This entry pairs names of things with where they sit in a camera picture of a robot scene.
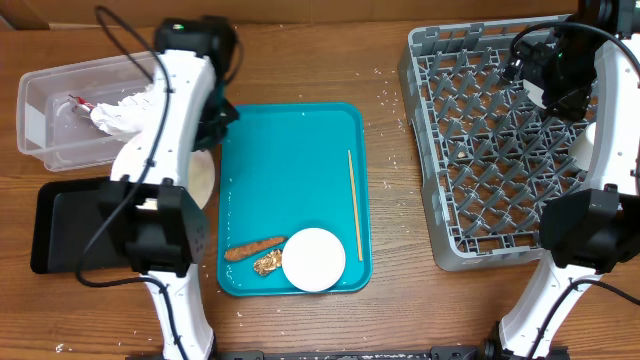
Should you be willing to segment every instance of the crumpled foil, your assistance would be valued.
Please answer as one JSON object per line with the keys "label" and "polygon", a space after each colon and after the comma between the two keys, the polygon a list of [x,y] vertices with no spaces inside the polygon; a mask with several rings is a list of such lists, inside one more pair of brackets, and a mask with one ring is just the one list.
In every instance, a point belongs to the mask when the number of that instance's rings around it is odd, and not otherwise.
{"label": "crumpled foil", "polygon": [[282,250],[275,249],[253,263],[253,270],[262,276],[271,274],[282,266]]}

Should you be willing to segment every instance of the wooden table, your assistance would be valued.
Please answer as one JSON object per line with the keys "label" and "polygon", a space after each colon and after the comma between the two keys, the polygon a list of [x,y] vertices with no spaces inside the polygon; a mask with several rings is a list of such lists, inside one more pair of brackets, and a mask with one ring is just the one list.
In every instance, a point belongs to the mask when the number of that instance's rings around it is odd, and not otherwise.
{"label": "wooden table", "polygon": [[[346,101],[362,112],[375,263],[371,282],[355,294],[237,299],[216,283],[214,231],[201,287],[221,350],[475,345],[515,305],[535,264],[449,273],[433,261],[418,152],[395,72],[407,34],[421,25],[238,27],[246,56],[228,89],[233,103]],[[152,30],[143,33],[149,37]],[[18,152],[14,119],[20,76],[117,55],[117,50],[99,30],[2,33],[0,45],[0,358],[121,359],[159,353],[160,328],[143,285],[90,289],[71,274],[35,275],[29,268],[38,189],[53,180],[106,175],[109,167],[51,173],[41,161]],[[208,209],[214,229],[216,207],[214,201]],[[618,265],[605,280],[637,295],[639,272],[636,259]],[[130,275],[126,270],[91,274],[98,279]],[[556,343],[570,346],[574,359],[636,359],[639,314],[616,296],[590,290]],[[56,354],[59,344],[64,350]]]}

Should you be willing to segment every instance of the gray dish rack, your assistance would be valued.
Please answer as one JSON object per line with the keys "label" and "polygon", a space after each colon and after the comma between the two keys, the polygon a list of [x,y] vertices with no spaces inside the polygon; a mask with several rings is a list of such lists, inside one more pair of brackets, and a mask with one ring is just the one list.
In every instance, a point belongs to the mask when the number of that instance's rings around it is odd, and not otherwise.
{"label": "gray dish rack", "polygon": [[[544,251],[545,202],[576,191],[586,173],[568,148],[571,126],[500,75],[513,37],[553,16],[417,28],[398,65],[407,119],[420,152],[422,199],[436,263],[461,271],[524,264]],[[555,42],[550,31],[525,40]],[[588,119],[595,119],[591,105]]]}

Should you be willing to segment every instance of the wooden chopstick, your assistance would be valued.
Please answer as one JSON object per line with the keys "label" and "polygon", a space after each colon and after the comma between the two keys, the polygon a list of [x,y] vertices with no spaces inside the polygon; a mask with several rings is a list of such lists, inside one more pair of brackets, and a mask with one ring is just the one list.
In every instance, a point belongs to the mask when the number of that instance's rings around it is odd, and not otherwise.
{"label": "wooden chopstick", "polygon": [[358,201],[356,200],[356,183],[353,177],[353,163],[351,162],[351,150],[349,154],[349,172],[351,173],[351,196],[353,197],[353,216],[356,219],[356,239],[358,240],[358,260],[362,261],[362,242],[360,240],[360,219],[358,217]]}

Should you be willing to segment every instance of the plastic bin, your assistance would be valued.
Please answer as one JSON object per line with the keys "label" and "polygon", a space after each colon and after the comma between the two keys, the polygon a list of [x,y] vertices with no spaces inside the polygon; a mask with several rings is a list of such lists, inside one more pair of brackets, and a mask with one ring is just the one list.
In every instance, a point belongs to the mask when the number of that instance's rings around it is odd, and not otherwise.
{"label": "plastic bin", "polygon": [[[133,55],[149,72],[154,60]],[[18,89],[18,149],[62,171],[112,162],[130,136],[100,131],[91,120],[71,111],[69,94],[92,104],[116,105],[144,91],[147,78],[125,56],[93,60],[24,74]]]}

